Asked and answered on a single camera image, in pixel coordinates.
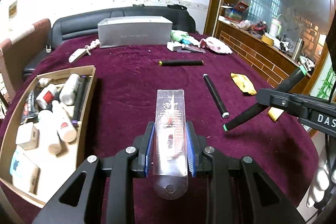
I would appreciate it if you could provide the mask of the white gloved right hand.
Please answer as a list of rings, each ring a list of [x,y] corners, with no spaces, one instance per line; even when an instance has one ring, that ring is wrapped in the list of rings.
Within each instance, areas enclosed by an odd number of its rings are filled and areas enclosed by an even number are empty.
[[[318,161],[318,168],[309,187],[307,207],[313,207],[315,203],[321,202],[330,183],[335,183],[335,170],[329,168],[328,164],[329,161],[325,151],[322,151]]]

